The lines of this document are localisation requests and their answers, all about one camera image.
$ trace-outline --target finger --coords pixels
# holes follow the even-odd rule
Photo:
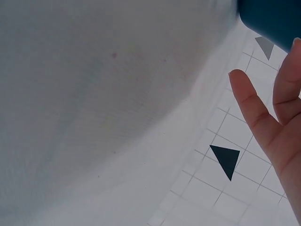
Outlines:
[[[301,113],[301,40],[295,40],[284,59],[273,90],[274,110],[282,125]]]
[[[230,82],[234,97],[259,145],[270,158],[269,148],[282,126],[269,114],[267,108],[257,96],[248,76],[241,70],[230,73]]]

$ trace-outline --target tile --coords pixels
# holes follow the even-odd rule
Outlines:
[[[228,89],[225,89],[217,107],[227,112],[229,108],[233,105],[234,101],[236,100],[234,98],[233,93]]]
[[[234,149],[234,150],[238,150],[239,152],[239,156],[238,156],[238,161],[241,159],[241,156],[244,153],[244,149],[235,145],[234,143],[231,143],[230,141],[226,140],[225,138],[222,138],[221,136],[217,135],[213,142],[212,145],[215,146],[219,146],[219,147],[225,147],[225,148],[229,148],[229,149]],[[215,154],[213,153],[213,151],[211,150],[211,148],[209,149],[209,151],[206,154],[207,157],[214,159],[215,161],[218,161]]]
[[[216,133],[224,120],[226,113],[220,109],[216,109],[207,125],[207,128]]]
[[[188,226],[188,225],[187,223],[182,222],[176,217],[169,215],[163,222],[162,226]]]
[[[280,195],[284,194],[284,189],[279,181],[279,178],[274,170],[274,167],[271,167],[269,169],[267,175],[265,176],[262,182],[262,185]]]
[[[184,199],[180,199],[170,214],[191,226],[200,226],[202,222],[206,221],[208,211]]]
[[[214,208],[225,218],[238,222],[245,212],[247,205],[225,193],[222,193]]]
[[[251,59],[250,55],[247,55],[246,53],[242,53],[236,65],[236,68],[245,72],[249,65],[250,59]]]
[[[172,186],[171,191],[173,191],[178,195],[181,195],[185,190],[185,188],[187,187],[191,178],[192,178],[191,175],[182,171],[179,177],[177,178],[177,180],[175,181],[174,185]]]
[[[260,97],[263,103],[267,104],[273,91],[273,85],[268,85],[262,82],[262,80],[252,76],[249,76],[249,79],[251,80],[251,83],[253,84],[257,95]]]
[[[150,218],[148,224],[150,226],[161,226],[166,217],[167,214],[164,211],[158,209],[155,212],[155,214]]]
[[[177,196],[173,192],[168,192],[160,204],[160,209],[165,211],[166,213],[169,213],[178,200],[179,200],[179,196]]]
[[[287,53],[275,45],[272,51],[272,55],[269,59],[269,65],[275,69],[278,69],[286,56]]]
[[[261,183],[269,167],[270,164],[268,162],[249,152],[245,152],[235,171],[257,183]]]
[[[229,114],[239,118],[242,121],[245,121],[245,118],[244,118],[243,114],[241,113],[241,110],[238,106],[237,101],[233,102],[233,104],[231,105],[231,107],[229,109]]]
[[[252,137],[248,125],[229,114],[222,123],[218,135],[243,148],[246,148]]]
[[[273,86],[277,70],[255,58],[252,58],[246,73],[249,77],[257,78],[262,83]]]
[[[207,209],[213,207],[221,192],[206,183],[193,178],[185,189],[182,197],[198,206]]]
[[[218,214],[211,214],[205,226],[235,226],[235,224]]]
[[[229,183],[229,179],[221,165],[208,157],[203,159],[200,168],[194,176],[219,190],[223,190]]]
[[[196,172],[200,163],[202,162],[203,158],[203,154],[193,150],[188,156],[188,159],[186,160],[183,171],[189,173],[190,175],[193,175]]]
[[[258,210],[272,209],[276,207],[281,199],[277,193],[259,186],[256,196],[253,198],[251,205]]]
[[[225,187],[223,192],[240,201],[250,203],[256,195],[258,187],[259,184],[234,172],[232,181]]]
[[[252,137],[251,142],[247,147],[247,150],[270,163],[269,158],[263,152],[262,148],[259,146],[254,136]]]
[[[278,206],[281,210],[285,211],[286,213],[294,215],[292,206],[287,198],[282,198]]]
[[[231,87],[229,76],[227,74],[225,76],[227,76],[227,87],[226,87],[226,89],[232,92],[232,87]]]
[[[215,137],[215,134],[209,130],[205,130],[204,133],[202,134],[202,137],[200,138],[199,142],[196,145],[195,150],[206,154],[209,145],[212,143],[213,139]]]
[[[260,35],[257,34],[257,33],[255,33],[255,32],[253,32],[253,31],[251,31],[251,30],[249,30],[248,32],[249,32],[249,34],[248,34],[248,38],[246,40],[243,52],[247,53],[249,55],[252,55],[253,51],[255,49],[255,45],[256,45],[255,38],[259,37]]]
[[[271,226],[272,219],[268,211],[259,211],[254,207],[248,207],[240,220],[240,226]]]
[[[271,67],[273,67],[275,69],[278,69],[281,66],[286,55],[287,55],[287,53],[276,45],[273,48],[273,51],[272,51],[272,54],[271,54],[271,57],[269,58],[269,60],[266,58],[263,50],[260,48],[260,46],[258,44],[254,48],[254,52],[253,52],[254,58],[263,61],[264,63],[270,65]]]
[[[282,225],[289,225],[289,226],[298,226],[298,221],[296,219],[296,216],[293,212],[293,209],[288,201],[287,198],[282,197],[282,199],[279,202],[279,212],[283,213],[285,218]]]

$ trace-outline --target blue object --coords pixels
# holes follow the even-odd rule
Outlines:
[[[238,0],[242,22],[289,52],[301,38],[301,0]]]

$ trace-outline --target gray triangle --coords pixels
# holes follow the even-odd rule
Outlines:
[[[263,50],[264,55],[269,60],[274,48],[274,43],[264,37],[255,38],[260,48]]]

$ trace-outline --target hand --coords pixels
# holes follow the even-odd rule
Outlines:
[[[301,40],[295,39],[275,80],[273,106],[279,122],[243,71],[232,71],[230,82],[246,123],[270,159],[301,223]]]

